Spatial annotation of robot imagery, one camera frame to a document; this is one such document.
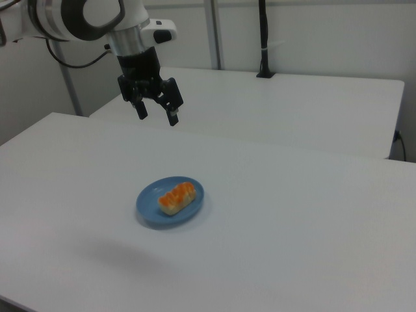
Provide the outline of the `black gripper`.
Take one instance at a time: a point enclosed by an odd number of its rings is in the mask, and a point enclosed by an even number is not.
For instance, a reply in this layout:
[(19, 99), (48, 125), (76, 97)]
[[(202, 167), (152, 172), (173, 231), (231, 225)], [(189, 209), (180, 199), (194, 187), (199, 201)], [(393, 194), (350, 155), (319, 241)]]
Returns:
[(148, 116), (143, 98), (157, 98), (157, 103), (166, 111), (170, 126), (179, 122), (177, 116), (183, 98), (176, 80), (162, 80), (160, 63), (154, 47), (133, 56), (117, 57), (122, 69), (118, 84), (123, 100), (130, 102), (140, 120)]

